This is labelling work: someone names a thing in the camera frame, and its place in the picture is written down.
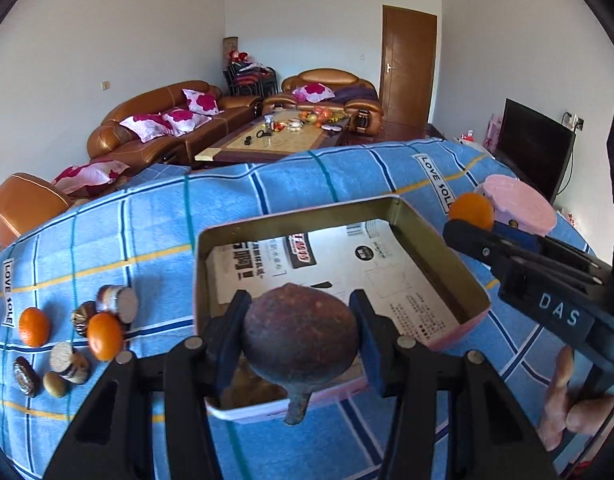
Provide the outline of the person's right hand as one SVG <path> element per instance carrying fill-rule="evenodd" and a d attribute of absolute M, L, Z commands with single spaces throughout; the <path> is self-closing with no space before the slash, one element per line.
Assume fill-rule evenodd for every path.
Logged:
<path fill-rule="evenodd" d="M 614 407 L 614 396 L 575 403 L 568 392 L 574 367 L 572 349 L 569 346 L 561 348 L 537 427 L 537 434 L 548 452 L 561 444 L 565 430 L 593 436 Z"/>

